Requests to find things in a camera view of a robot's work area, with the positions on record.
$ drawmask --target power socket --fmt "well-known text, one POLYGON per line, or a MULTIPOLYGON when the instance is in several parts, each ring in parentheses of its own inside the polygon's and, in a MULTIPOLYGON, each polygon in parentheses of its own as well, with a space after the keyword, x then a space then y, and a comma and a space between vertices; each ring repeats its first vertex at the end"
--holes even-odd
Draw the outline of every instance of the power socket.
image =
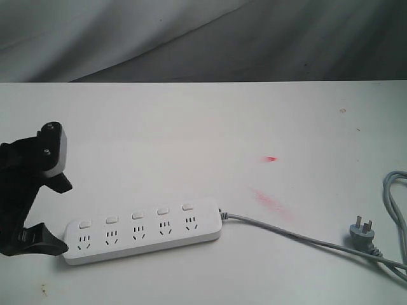
POLYGON ((70 222, 64 235, 69 250, 63 256, 70 265, 105 261, 216 240, 221 229, 212 199, 135 208, 70 222))

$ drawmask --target white surface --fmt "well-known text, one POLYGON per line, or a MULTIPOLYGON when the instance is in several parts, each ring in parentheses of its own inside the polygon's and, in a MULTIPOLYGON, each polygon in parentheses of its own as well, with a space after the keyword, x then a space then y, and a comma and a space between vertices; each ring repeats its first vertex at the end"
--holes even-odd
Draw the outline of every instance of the white surface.
POLYGON ((182 203, 140 207, 134 203, 133 210, 142 210, 144 217, 133 220, 130 211, 116 211, 117 221, 112 217, 89 215, 92 226, 81 228, 84 219, 68 224, 64 241, 69 250, 63 254, 70 265, 106 261, 119 257, 154 252, 194 243, 216 240, 221 236, 222 222, 219 207, 213 199, 191 202, 195 208, 184 211, 182 203), (167 213, 160 213, 163 205, 167 213))
MULTIPOLYGON (((407 169, 406 96, 405 81, 0 84, 0 139, 63 124, 74 188, 40 190, 26 222, 44 221, 58 236, 95 211, 210 196, 225 212, 341 244, 361 215, 373 221, 375 245, 400 261, 381 191, 387 172, 407 169)), ((407 215, 406 188, 392 190, 407 215)), ((2 305, 406 299, 361 259, 234 222, 214 243, 74 267, 62 257, 0 257, 0 270, 2 305)))

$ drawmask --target red stain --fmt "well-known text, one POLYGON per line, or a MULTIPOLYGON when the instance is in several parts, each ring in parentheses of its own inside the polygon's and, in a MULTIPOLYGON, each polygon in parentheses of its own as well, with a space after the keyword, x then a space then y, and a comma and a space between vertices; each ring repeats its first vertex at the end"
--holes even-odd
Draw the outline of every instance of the red stain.
POLYGON ((264 162, 273 162, 275 160, 277 160, 277 158, 274 158, 274 157, 264 157, 263 158, 264 162))
POLYGON ((252 189, 254 193, 256 194, 256 199, 258 202, 260 202, 262 205, 272 209, 273 211, 278 212, 281 214, 286 219, 291 219, 290 213, 281 205, 279 205, 275 200, 271 199, 269 196, 267 196, 265 193, 257 190, 257 189, 252 189))

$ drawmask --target white power strip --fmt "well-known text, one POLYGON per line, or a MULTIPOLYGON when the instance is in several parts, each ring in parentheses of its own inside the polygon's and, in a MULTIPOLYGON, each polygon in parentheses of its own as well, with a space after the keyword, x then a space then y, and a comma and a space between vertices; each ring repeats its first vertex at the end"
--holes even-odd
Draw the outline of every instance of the white power strip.
POLYGON ((136 208, 127 213, 70 222, 63 254, 70 265, 216 240, 221 235, 219 208, 212 199, 136 208))

